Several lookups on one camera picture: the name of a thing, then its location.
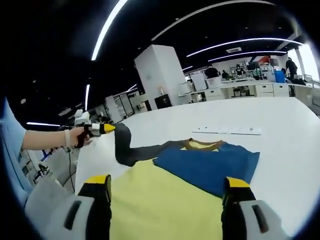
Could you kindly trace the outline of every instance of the ceiling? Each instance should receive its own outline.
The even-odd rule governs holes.
[[[96,61],[91,61],[100,31],[117,0],[43,2],[21,7],[19,31],[13,28],[8,34],[7,95],[22,124],[64,124],[85,101],[87,84],[89,108],[134,84],[142,88],[134,59],[150,44],[174,47],[182,68],[196,69],[210,59],[227,55],[226,49],[272,51],[282,42],[235,43],[186,57],[201,49],[248,38],[286,39],[294,33],[283,9],[262,3],[235,3],[196,14],[152,41],[178,19],[219,1],[128,0],[107,32]],[[297,40],[304,41],[304,36]],[[282,50],[294,47],[288,44]],[[58,115],[67,108],[72,108],[69,114]]]

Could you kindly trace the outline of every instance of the cable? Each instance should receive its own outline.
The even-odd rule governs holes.
[[[74,186],[74,182],[72,181],[72,176],[71,176],[71,156],[70,156],[70,149],[68,148],[68,152],[69,152],[69,174],[70,174],[70,180],[71,180],[71,185],[72,185],[72,189],[73,192],[75,193],[75,186]]]

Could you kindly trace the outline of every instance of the white pillar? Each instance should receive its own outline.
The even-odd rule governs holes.
[[[122,94],[122,95],[120,95],[120,99],[121,99],[121,102],[123,104],[123,108],[125,110],[125,113],[128,116],[130,116],[133,113],[134,110],[130,105],[130,101],[129,101],[128,95],[127,94]]]
[[[157,109],[155,98],[161,95],[160,89],[173,106],[185,101],[179,98],[179,88],[186,79],[172,46],[150,45],[134,62],[152,110]]]
[[[122,120],[122,118],[121,118],[121,116],[120,116],[120,113],[119,113],[118,107],[117,107],[117,105],[116,105],[114,96],[108,96],[108,97],[106,97],[106,98],[105,98],[105,103],[106,103],[106,106],[107,106],[107,108],[108,108],[108,111],[109,111],[111,120],[112,120],[114,123],[120,122],[120,121]]]

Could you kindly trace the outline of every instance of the person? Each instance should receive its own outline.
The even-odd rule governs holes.
[[[225,71],[225,70],[222,70],[222,78],[223,79],[228,79],[229,78],[229,74]]]
[[[26,130],[16,120],[7,99],[4,100],[4,104],[1,103],[4,108],[0,117],[0,139],[5,167],[12,189],[18,201],[24,206],[33,188],[19,165],[21,149],[44,150],[66,145],[76,146],[78,136],[85,130],[83,127],[55,132]],[[89,144],[89,136],[86,136],[84,141]]]
[[[286,82],[287,84],[292,84],[292,82],[286,77],[287,71],[286,71],[284,68],[282,68],[281,71],[282,71],[283,74],[284,74],[284,80],[285,80],[285,82]]]
[[[219,76],[218,70],[216,68],[214,68],[211,64],[204,71],[204,74],[206,75],[207,79],[212,79],[212,78],[216,78]]]
[[[242,67],[240,67],[239,64],[236,65],[235,71],[237,76],[241,76],[242,74],[246,73],[245,70]]]
[[[292,61],[291,57],[288,57],[288,60],[285,62],[285,71],[287,71],[288,69],[290,72],[290,78],[294,79],[295,75],[297,74],[298,67],[296,66],[294,61]]]

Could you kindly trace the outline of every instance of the white tabletop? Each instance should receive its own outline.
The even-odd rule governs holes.
[[[123,123],[131,147],[194,138],[242,145],[260,158],[251,181],[258,200],[281,217],[292,236],[313,212],[320,193],[320,120],[294,97],[258,97],[192,103],[134,115]],[[262,135],[194,133],[197,127],[257,127]],[[128,167],[116,162],[114,134],[83,147],[78,158],[76,192],[90,176],[116,178]]]

